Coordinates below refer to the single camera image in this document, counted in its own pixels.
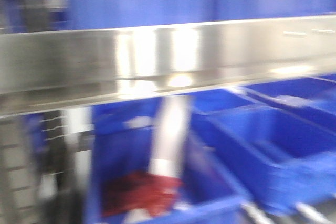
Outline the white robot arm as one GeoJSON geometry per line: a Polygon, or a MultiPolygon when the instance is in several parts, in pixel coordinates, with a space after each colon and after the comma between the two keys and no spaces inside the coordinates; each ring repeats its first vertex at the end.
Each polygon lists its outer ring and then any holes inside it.
{"type": "Polygon", "coordinates": [[[164,97],[152,137],[148,171],[154,175],[179,178],[183,170],[183,147],[191,117],[191,97],[164,97]]]}

